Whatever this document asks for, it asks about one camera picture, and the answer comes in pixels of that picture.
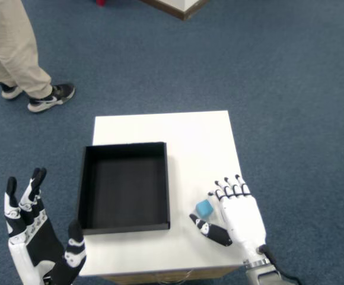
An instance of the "nike logo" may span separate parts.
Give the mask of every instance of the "nike logo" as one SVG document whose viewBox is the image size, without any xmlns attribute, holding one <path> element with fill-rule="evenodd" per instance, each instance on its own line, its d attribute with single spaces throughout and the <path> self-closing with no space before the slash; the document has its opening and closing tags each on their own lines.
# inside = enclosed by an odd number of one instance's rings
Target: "nike logo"
<svg viewBox="0 0 344 285">
<path fill-rule="evenodd" d="M 54 103 L 58 99 L 55 96 L 52 96 L 52 100 L 38 100 L 37 103 Z"/>
</svg>

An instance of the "wooden base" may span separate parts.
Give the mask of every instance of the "wooden base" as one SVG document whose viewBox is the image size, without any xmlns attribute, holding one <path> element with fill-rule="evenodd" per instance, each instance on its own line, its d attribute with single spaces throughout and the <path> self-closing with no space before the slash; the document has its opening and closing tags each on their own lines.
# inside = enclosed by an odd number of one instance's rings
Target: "wooden base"
<svg viewBox="0 0 344 285">
<path fill-rule="evenodd" d="M 119 285 L 179 282 L 182 280 L 221 278 L 236 269 L 238 269 L 238 267 L 222 267 L 213 269 L 169 271 L 134 275 L 108 275 L 102 276 L 102 278 L 110 280 Z"/>
<path fill-rule="evenodd" d="M 145 2 L 156 9 L 162 10 L 172 16 L 175 16 L 183 21 L 189 19 L 195 12 L 197 12 L 202 6 L 204 6 L 209 0 L 199 0 L 197 3 L 195 3 L 192 7 L 190 7 L 186 11 L 181 11 L 179 9 L 176 9 L 175 7 L 172 7 L 171 5 L 168 5 L 166 3 L 160 2 L 158 0 L 141 0 L 142 2 Z"/>
</svg>

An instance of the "white tabletop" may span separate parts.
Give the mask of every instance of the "white tabletop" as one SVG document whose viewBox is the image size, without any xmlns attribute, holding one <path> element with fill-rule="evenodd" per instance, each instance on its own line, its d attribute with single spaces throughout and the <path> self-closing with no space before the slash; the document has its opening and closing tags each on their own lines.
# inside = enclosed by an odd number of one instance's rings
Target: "white tabletop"
<svg viewBox="0 0 344 285">
<path fill-rule="evenodd" d="M 241 174 L 227 111 L 99 116 L 93 145 L 167 143 L 170 230 L 86 235 L 82 276 L 116 275 L 242 264 L 234 245 L 201 235 L 189 214 L 216 189 L 215 180 Z M 215 198 L 210 197 L 214 206 Z M 208 221 L 224 226 L 220 213 Z"/>
</svg>

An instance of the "black box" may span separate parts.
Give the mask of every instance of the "black box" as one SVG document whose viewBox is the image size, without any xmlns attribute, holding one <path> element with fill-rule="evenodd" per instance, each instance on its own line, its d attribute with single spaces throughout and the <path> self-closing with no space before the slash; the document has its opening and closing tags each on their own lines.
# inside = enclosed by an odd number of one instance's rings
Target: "black box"
<svg viewBox="0 0 344 285">
<path fill-rule="evenodd" d="M 170 228 L 164 142 L 86 147 L 78 197 L 85 235 Z"/>
</svg>

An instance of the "shoe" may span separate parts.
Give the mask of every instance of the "shoe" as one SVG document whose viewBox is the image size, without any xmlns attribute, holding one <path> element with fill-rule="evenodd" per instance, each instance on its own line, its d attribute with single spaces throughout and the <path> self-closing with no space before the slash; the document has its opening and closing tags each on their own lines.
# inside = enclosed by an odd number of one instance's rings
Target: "shoe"
<svg viewBox="0 0 344 285">
<path fill-rule="evenodd" d="M 27 108 L 34 113 L 45 111 L 55 105 L 67 102 L 75 94 L 72 84 L 61 84 L 52 86 L 52 92 L 42 99 L 30 98 Z"/>
<path fill-rule="evenodd" d="M 0 86 L 2 87 L 2 97 L 6 100 L 12 100 L 19 96 L 23 90 L 19 86 L 8 87 L 6 84 L 0 82 Z"/>
</svg>

